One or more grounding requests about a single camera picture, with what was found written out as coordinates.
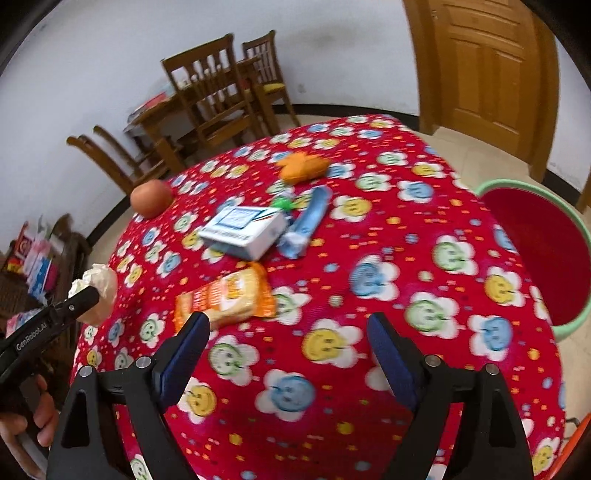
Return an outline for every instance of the finger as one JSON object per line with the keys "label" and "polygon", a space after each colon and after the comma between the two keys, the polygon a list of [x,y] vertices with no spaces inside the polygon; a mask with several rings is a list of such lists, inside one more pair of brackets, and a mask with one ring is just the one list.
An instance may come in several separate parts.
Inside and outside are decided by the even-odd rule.
{"label": "finger", "polygon": [[43,378],[41,375],[36,375],[35,382],[37,383],[39,390],[42,392],[47,391],[47,380],[45,380],[45,378]]}
{"label": "finger", "polygon": [[37,435],[37,441],[42,447],[49,447],[53,443],[56,434],[57,423],[60,421],[60,414],[54,410],[53,417]]}
{"label": "finger", "polygon": [[39,399],[39,405],[33,414],[35,425],[37,425],[39,428],[43,428],[47,422],[51,420],[55,410],[56,404],[53,403],[53,397],[47,392],[42,394],[41,398]]}
{"label": "finger", "polygon": [[27,420],[24,417],[14,413],[0,414],[0,436],[12,456],[27,475],[33,478],[45,478],[45,474],[15,437],[15,435],[24,432],[26,428]]}
{"label": "finger", "polygon": [[4,442],[27,429],[27,419],[16,413],[0,413],[0,436]]}

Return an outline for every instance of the door panel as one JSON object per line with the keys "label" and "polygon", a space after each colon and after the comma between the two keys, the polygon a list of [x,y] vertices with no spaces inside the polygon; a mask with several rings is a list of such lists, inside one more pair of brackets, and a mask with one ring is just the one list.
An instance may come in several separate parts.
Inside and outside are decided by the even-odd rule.
{"label": "door panel", "polygon": [[540,104],[540,51],[520,0],[428,0],[441,124],[529,160]]}

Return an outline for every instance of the yellow chair cushion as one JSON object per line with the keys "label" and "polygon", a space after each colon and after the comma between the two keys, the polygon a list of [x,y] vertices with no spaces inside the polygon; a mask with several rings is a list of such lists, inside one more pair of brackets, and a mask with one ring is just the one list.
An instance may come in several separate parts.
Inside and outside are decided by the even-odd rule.
{"label": "yellow chair cushion", "polygon": [[266,85],[262,86],[263,90],[265,90],[265,93],[273,93],[276,92],[277,90],[281,90],[283,88],[285,88],[285,84],[284,83],[267,83]]}

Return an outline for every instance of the white wall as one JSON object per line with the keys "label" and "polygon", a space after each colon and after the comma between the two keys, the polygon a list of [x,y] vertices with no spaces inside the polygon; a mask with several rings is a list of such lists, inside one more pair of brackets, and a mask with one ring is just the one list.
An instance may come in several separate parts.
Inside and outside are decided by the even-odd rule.
{"label": "white wall", "polygon": [[418,113],[402,0],[65,0],[0,76],[0,247],[25,219],[70,212],[87,235],[123,198],[69,135],[121,131],[161,85],[160,60],[228,32],[277,30],[295,103]]}
{"label": "white wall", "polygon": [[548,169],[581,191],[591,168],[591,91],[558,40],[556,46],[560,97]]}

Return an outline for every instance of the orange object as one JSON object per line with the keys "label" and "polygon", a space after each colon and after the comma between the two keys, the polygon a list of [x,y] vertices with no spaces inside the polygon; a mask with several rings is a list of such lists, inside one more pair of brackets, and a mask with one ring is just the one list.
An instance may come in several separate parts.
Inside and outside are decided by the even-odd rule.
{"label": "orange object", "polygon": [[162,180],[148,180],[134,188],[129,197],[133,210],[144,218],[154,218],[173,202],[173,191]]}
{"label": "orange object", "polygon": [[277,165],[283,167],[279,172],[279,178],[285,183],[295,185],[301,181],[323,177],[329,168],[330,160],[318,155],[297,152],[278,161]]}
{"label": "orange object", "polygon": [[588,472],[590,450],[591,413],[587,414],[579,424],[543,480],[583,478],[583,472]]}
{"label": "orange object", "polygon": [[205,313],[211,330],[239,323],[252,316],[274,317],[275,300],[265,269],[252,262],[244,270],[178,295],[174,311],[174,329],[177,333],[193,312]]}

